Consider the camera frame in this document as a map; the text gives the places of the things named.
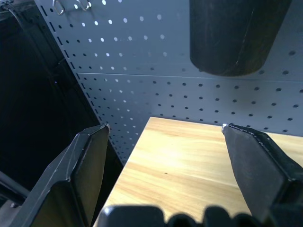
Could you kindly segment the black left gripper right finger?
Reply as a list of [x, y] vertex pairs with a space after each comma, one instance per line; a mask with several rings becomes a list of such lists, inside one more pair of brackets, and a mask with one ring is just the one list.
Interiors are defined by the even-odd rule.
[[266, 133], [223, 124], [237, 185], [251, 214], [265, 220], [274, 205], [303, 205], [303, 167]]

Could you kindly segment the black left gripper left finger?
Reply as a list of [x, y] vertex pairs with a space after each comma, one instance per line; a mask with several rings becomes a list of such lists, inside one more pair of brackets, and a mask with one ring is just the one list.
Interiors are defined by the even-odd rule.
[[44, 170], [12, 227], [90, 227], [102, 185], [110, 127], [79, 132]]

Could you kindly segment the grey perforated pegboard panel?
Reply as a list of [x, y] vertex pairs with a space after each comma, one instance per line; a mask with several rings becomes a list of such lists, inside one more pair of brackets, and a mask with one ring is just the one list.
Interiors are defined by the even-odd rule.
[[293, 0], [265, 64], [217, 76], [190, 60], [189, 0], [34, 0], [120, 160], [152, 116], [303, 136], [303, 0]]

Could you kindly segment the black rubber mallet head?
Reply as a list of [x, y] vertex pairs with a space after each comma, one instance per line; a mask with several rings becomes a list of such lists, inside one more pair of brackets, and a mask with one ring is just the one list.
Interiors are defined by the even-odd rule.
[[190, 60], [202, 72], [261, 69], [293, 0], [189, 0]]

